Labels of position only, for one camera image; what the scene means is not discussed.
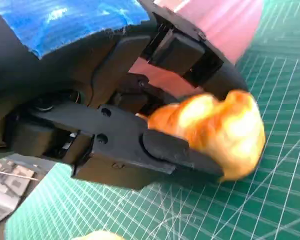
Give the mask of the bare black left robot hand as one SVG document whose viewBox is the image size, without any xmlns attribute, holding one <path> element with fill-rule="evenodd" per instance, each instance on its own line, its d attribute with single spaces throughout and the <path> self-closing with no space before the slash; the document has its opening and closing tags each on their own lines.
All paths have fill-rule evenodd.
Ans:
<svg viewBox="0 0 300 240">
<path fill-rule="evenodd" d="M 219 100 L 245 79 L 187 19 L 150 0 L 0 0 L 0 158 L 71 166 L 78 180 L 140 190 L 221 167 L 137 116 L 177 97 L 138 59 Z"/>
</svg>

